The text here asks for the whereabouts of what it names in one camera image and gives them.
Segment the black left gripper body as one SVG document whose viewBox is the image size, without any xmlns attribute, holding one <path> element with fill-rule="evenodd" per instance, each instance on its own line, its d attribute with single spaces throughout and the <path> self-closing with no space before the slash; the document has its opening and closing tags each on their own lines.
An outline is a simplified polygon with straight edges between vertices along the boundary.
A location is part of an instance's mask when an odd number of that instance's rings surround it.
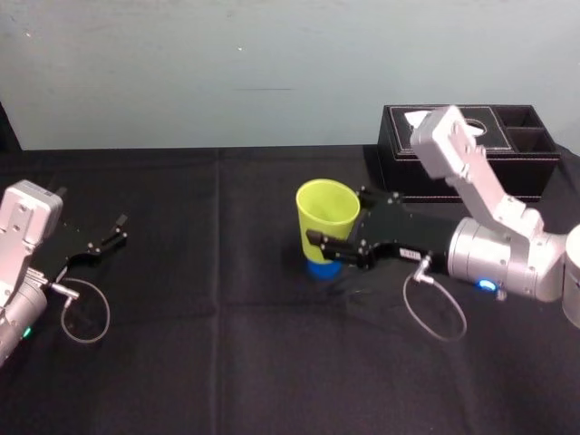
<svg viewBox="0 0 580 435">
<path fill-rule="evenodd" d="M 100 255 L 92 237 L 73 223 L 63 222 L 35 251 L 32 269 L 49 281 L 60 281 L 74 267 L 90 265 Z"/>
</svg>

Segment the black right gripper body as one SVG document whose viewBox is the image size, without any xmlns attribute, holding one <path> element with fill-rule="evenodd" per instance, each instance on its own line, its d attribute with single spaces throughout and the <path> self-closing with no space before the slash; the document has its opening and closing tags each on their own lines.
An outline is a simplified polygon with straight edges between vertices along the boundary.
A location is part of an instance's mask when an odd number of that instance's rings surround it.
<svg viewBox="0 0 580 435">
<path fill-rule="evenodd" d="M 353 230 L 360 238 L 362 265 L 370 269 L 387 258 L 419 262 L 430 258 L 430 270 L 447 276 L 452 238 L 459 226 L 456 218 L 435 217 L 409 210 L 398 193 L 386 193 L 386 200 L 363 217 Z"/>
</svg>

